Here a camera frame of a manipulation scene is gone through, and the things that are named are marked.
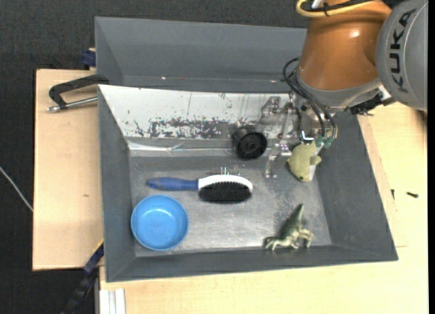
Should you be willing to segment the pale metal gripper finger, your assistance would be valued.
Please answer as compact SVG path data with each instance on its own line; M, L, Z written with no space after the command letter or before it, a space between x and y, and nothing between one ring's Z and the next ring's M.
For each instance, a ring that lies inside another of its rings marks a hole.
M274 177L274 169L275 167L281 163L286 163L288 158L292 155L292 151L287 141L280 140L276 142L269 154L266 162L266 168L264 171L265 178L269 179Z
M264 133L267 138L285 138L288 131L291 109L291 100L282 101L281 97L269 97L260 108L260 117L257 120L257 130Z

